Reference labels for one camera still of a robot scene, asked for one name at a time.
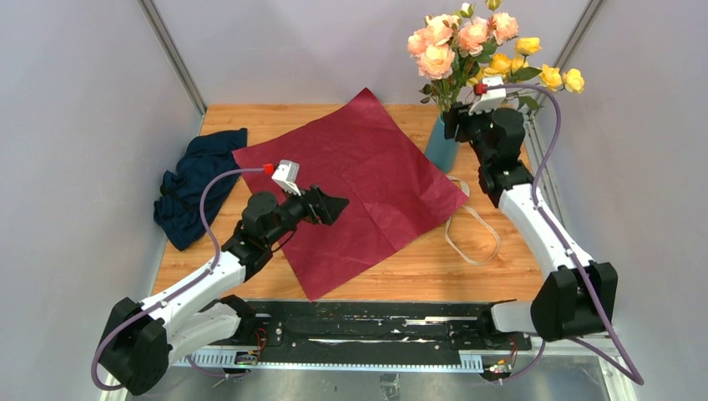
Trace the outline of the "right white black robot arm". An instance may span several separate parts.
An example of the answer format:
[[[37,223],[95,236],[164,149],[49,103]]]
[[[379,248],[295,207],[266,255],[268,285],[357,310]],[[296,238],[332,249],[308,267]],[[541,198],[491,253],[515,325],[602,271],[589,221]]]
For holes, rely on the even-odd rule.
[[[548,210],[521,161],[524,118],[514,109],[475,111],[456,103],[444,114],[445,137],[468,143],[477,156],[478,181],[493,205],[514,224],[544,277],[531,302],[495,302],[483,310],[478,341],[499,348],[511,332],[553,342],[605,330],[612,318],[618,274],[597,262]]]

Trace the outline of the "yellow flower stem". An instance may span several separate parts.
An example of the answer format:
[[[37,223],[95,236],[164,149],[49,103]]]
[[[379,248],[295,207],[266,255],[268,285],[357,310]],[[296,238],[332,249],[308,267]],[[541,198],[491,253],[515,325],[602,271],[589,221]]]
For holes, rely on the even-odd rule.
[[[484,78],[500,76],[504,83],[528,83],[534,79],[537,85],[552,92],[566,91],[581,94],[584,91],[584,76],[578,69],[562,72],[560,68],[543,64],[532,67],[528,58],[541,49],[540,38],[518,38],[513,46],[513,56],[495,52],[488,62],[478,63],[477,72],[467,81],[468,86],[475,86]]]

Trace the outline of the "maroon wrapping paper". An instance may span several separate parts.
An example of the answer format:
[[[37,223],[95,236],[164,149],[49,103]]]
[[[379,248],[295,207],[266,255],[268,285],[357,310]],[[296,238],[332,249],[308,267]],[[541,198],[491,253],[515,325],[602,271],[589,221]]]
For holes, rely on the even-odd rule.
[[[300,225],[286,244],[286,260],[312,301],[440,226],[467,201],[368,89],[331,114],[233,156],[242,168],[294,161],[300,187],[348,199],[332,226]]]

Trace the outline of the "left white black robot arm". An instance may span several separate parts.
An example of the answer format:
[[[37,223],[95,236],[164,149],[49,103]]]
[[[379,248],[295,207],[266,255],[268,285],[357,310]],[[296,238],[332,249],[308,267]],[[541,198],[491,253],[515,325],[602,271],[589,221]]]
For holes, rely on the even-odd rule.
[[[133,395],[151,390],[167,369],[204,346],[230,339],[245,345],[255,336],[255,310],[226,291],[247,282],[273,257],[273,246],[305,221],[332,225],[349,205],[312,186],[283,202],[268,191],[250,197],[232,237],[201,268],[158,295],[117,302],[92,360],[92,379],[103,367],[117,389]]]

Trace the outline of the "peach flower stem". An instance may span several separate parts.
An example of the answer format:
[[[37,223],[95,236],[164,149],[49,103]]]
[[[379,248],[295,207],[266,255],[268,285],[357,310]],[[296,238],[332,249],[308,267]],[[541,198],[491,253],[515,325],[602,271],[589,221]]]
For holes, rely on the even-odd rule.
[[[497,51],[504,44],[518,37],[517,18],[499,12],[500,5],[500,1],[485,1],[485,7],[492,11],[487,18],[476,14],[474,4],[463,3],[460,6],[458,15],[461,22],[458,24],[454,44],[462,61],[476,63],[484,69],[484,64],[494,63]]]
[[[437,86],[435,80],[426,83],[419,90],[422,98],[419,100],[420,104],[435,104],[440,112],[445,109],[445,100],[441,95],[441,91]]]

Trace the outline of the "pink yellow flower bunch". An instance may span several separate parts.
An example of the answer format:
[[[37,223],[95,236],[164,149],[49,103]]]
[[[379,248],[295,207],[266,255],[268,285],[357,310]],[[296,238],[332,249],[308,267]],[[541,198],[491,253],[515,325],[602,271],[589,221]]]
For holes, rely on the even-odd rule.
[[[418,75],[429,82],[436,81],[445,107],[451,103],[450,79],[457,58],[453,40],[460,22],[461,18],[455,14],[426,16],[425,27],[414,31],[407,39],[407,51],[417,66]]]

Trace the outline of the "cream ribbon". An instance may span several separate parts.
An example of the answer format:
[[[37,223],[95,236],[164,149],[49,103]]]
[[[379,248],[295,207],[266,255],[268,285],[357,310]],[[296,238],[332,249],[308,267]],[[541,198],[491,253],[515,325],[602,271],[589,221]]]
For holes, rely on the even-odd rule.
[[[502,241],[497,231],[471,207],[470,185],[463,179],[446,175],[464,194],[465,201],[448,217],[444,226],[447,244],[469,265],[486,266],[498,255]]]

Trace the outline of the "teal conical vase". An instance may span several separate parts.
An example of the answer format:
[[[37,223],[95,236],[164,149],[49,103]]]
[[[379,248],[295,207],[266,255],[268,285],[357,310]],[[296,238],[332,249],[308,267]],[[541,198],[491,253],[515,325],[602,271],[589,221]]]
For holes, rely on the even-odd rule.
[[[447,174],[455,165],[460,144],[455,140],[447,140],[445,129],[443,117],[439,115],[432,127],[424,154],[442,173]]]

